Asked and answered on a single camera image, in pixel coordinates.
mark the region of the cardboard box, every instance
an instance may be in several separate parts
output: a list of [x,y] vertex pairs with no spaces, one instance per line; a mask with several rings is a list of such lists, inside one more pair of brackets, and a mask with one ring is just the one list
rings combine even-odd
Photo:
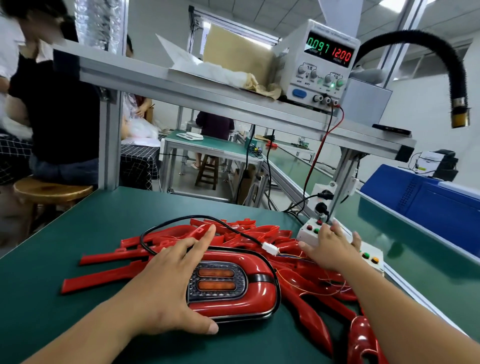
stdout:
[[[240,177],[239,177],[239,169],[235,169],[235,174],[233,176],[233,187],[235,189],[235,186],[238,185]],[[255,178],[256,175],[256,167],[253,164],[249,164],[248,168],[243,172],[243,180],[240,185],[239,189],[239,198],[238,198],[238,205],[243,205],[245,202],[245,199],[248,196],[248,191],[250,190],[250,186],[252,185],[252,182]]]
[[263,86],[269,84],[274,53],[224,28],[211,25],[204,49],[204,61],[231,71],[251,73]]

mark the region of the brown paper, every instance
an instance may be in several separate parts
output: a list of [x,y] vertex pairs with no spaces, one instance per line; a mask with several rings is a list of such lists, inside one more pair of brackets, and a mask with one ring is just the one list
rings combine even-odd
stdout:
[[235,72],[251,73],[260,85],[268,86],[273,58],[274,53],[271,49],[266,49],[219,26],[211,25],[204,49],[205,62],[218,64]]

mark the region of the metal shelf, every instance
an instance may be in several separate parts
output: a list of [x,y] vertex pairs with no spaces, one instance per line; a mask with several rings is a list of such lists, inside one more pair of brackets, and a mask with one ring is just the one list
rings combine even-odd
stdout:
[[[315,140],[323,137],[330,118],[329,115],[274,101],[254,92],[78,43],[66,41],[65,45],[55,48],[79,57],[82,81],[112,90],[135,93]],[[402,145],[414,147],[416,143],[411,138],[347,119],[329,135],[328,142],[390,159],[396,157]]]

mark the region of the digital display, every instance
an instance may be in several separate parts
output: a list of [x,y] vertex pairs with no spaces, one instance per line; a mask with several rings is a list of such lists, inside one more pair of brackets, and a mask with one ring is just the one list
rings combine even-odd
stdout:
[[305,53],[347,67],[353,56],[353,48],[334,42],[323,36],[310,32],[305,44]]

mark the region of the hand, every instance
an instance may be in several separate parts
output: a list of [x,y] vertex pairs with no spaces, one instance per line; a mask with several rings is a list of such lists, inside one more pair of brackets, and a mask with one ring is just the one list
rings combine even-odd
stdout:
[[[217,324],[192,311],[185,294],[190,277],[215,236],[212,225],[199,241],[187,238],[164,248],[109,301],[119,319],[126,320],[131,337],[170,330],[216,334]],[[186,254],[187,248],[193,248]]]
[[135,111],[135,114],[137,116],[144,117],[144,115],[145,115],[145,113],[147,112],[148,109],[149,109],[148,106],[146,106],[145,104],[140,105],[137,108],[137,110]]
[[353,233],[353,242],[350,244],[343,235],[342,228],[337,221],[332,227],[323,224],[318,232],[318,245],[312,247],[304,242],[299,242],[299,247],[305,254],[325,269],[341,272],[344,264],[360,258],[361,237]]

